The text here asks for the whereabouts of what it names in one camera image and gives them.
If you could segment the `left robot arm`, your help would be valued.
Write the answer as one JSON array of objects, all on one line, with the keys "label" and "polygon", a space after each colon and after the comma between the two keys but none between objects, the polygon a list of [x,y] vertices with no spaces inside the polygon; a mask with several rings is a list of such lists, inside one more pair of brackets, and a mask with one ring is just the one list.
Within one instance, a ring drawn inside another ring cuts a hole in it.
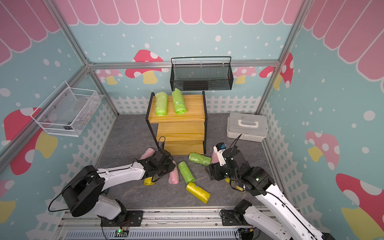
[{"label": "left robot arm", "polygon": [[134,216],[119,200],[111,200],[102,193],[113,187],[131,181],[152,178],[153,182],[171,173],[176,168],[173,156],[163,148],[151,149],[144,159],[134,159],[131,164],[106,169],[89,165],[61,190],[62,197],[73,217],[87,213],[97,215],[103,222],[119,227],[132,224]]}]

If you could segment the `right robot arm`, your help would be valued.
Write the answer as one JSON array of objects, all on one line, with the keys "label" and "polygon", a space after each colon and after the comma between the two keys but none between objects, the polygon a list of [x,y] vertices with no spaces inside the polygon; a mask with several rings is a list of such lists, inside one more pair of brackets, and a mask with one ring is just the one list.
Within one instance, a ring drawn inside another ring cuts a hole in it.
[{"label": "right robot arm", "polygon": [[261,167],[251,167],[233,141],[230,147],[218,143],[213,156],[218,162],[206,167],[211,180],[230,180],[230,187],[251,194],[264,204],[276,220],[271,219],[247,200],[234,208],[234,217],[240,224],[251,225],[274,240],[332,240],[322,233],[289,202],[274,179]]}]

